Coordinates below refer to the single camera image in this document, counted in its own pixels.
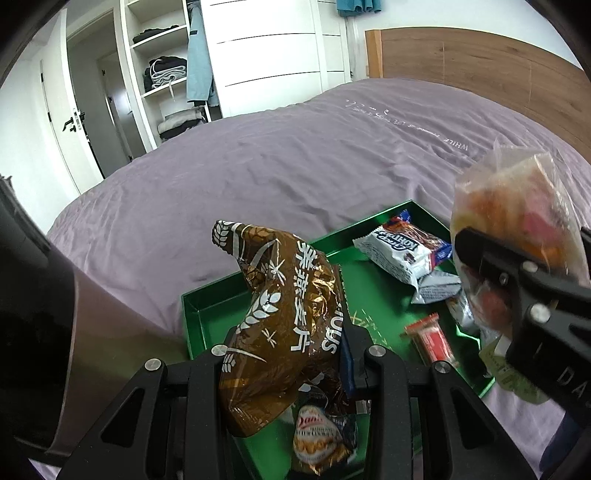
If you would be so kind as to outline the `wooden headboard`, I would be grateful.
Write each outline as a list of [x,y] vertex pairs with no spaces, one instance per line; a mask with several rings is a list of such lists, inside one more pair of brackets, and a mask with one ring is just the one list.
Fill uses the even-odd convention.
[[370,78],[408,78],[475,93],[538,122],[590,158],[590,80],[567,60],[468,29],[372,29],[365,38]]

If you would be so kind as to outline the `light blue hanging garment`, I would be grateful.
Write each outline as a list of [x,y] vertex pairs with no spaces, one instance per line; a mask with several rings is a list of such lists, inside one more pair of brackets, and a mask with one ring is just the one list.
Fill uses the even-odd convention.
[[213,80],[200,2],[188,1],[187,11],[190,17],[186,70],[187,100],[216,107],[219,101]]

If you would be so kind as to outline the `blue white cookie packet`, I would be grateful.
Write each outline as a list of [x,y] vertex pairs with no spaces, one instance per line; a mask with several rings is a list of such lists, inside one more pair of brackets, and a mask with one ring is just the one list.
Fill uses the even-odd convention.
[[415,226],[408,210],[361,238],[356,249],[370,261],[415,289],[419,281],[452,257],[452,244]]

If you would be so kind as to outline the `red small snack packet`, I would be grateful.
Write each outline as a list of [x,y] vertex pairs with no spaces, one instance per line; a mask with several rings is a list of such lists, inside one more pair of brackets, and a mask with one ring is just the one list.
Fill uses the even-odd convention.
[[438,313],[431,314],[407,325],[404,333],[412,340],[425,364],[431,365],[438,361],[445,361],[453,367],[458,367],[459,363],[439,319]]

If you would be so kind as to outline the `white open wardrobe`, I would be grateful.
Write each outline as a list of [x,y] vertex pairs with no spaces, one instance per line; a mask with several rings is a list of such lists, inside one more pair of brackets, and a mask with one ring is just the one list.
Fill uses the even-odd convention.
[[[211,71],[223,118],[307,101],[351,79],[346,23],[332,1],[203,1]],[[185,58],[186,1],[118,1],[117,49],[146,151],[158,125],[188,108],[186,76],[147,89],[143,73],[161,56]]]

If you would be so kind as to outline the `white silver foil packet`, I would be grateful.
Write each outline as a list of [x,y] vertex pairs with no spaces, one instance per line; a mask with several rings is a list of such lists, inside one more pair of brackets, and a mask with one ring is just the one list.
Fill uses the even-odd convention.
[[427,305],[437,302],[446,303],[462,333],[475,337],[480,335],[480,328],[476,323],[458,275],[434,270],[418,281],[418,287],[411,303]]

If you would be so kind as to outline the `folded dark clothes stack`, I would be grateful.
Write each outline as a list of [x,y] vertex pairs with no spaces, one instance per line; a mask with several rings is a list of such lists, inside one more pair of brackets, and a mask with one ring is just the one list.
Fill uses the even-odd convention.
[[160,56],[149,61],[142,74],[146,92],[168,85],[186,76],[187,61],[176,56]]

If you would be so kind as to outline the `brown cereal snack bag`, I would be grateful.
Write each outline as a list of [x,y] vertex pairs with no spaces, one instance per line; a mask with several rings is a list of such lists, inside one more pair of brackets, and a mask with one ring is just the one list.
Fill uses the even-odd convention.
[[212,242],[235,258],[252,292],[221,365],[221,398],[238,435],[283,414],[305,381],[339,371],[344,293],[339,268],[297,235],[225,220]]

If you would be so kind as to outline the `purple bed sheet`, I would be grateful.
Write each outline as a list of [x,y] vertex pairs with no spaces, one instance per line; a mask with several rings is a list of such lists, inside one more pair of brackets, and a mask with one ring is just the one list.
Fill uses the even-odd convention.
[[212,245],[215,221],[312,240],[408,199],[448,220],[456,179],[495,142],[550,152],[589,222],[589,163],[552,132],[463,90],[385,79],[189,130],[73,200],[47,236],[110,295],[180,334],[181,294],[236,268]]

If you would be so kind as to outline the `brown yellow small snack packet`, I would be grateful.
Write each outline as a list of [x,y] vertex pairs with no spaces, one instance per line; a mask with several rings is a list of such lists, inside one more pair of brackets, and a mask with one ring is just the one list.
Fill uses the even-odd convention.
[[339,479],[358,450],[356,415],[332,413],[335,403],[318,386],[304,384],[294,407],[294,436],[287,479]]

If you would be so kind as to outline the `green tray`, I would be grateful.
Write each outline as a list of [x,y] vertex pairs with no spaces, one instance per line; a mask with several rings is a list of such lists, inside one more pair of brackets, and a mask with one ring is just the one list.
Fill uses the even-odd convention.
[[[485,396],[494,381],[479,357],[480,341],[462,333],[443,302],[414,305],[411,286],[394,279],[370,261],[353,245],[401,211],[408,211],[412,223],[441,239],[450,237],[449,229],[431,212],[408,200],[393,208],[353,223],[314,242],[327,254],[329,262],[342,268],[342,282],[353,323],[366,328],[372,340],[411,363],[421,357],[411,340],[404,337],[406,325],[431,313],[439,315],[459,372],[479,396]],[[245,315],[252,294],[242,274],[235,273],[185,293],[181,297],[182,317],[191,356],[224,341],[226,333]],[[291,441],[294,427],[288,417],[273,421],[249,438],[233,438],[232,453],[242,461],[240,471],[249,479],[283,479],[290,470]]]

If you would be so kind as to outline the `teal curtain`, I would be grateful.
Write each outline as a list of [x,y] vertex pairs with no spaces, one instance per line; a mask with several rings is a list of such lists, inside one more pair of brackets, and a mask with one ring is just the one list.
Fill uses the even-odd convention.
[[337,0],[335,6],[339,16],[344,18],[382,11],[381,0]]

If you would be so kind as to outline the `white room door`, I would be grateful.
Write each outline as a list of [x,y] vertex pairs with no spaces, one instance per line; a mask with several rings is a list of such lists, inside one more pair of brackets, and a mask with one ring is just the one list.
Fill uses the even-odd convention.
[[78,109],[67,54],[67,10],[55,16],[40,51],[43,98],[66,168],[76,189],[84,193],[103,179]]

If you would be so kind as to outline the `clear bag colourful candies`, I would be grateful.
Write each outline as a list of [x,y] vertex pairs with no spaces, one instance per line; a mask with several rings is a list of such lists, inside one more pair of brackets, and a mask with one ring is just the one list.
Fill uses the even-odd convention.
[[456,181],[451,235],[465,228],[525,252],[554,275],[590,285],[580,223],[548,152],[496,141]]

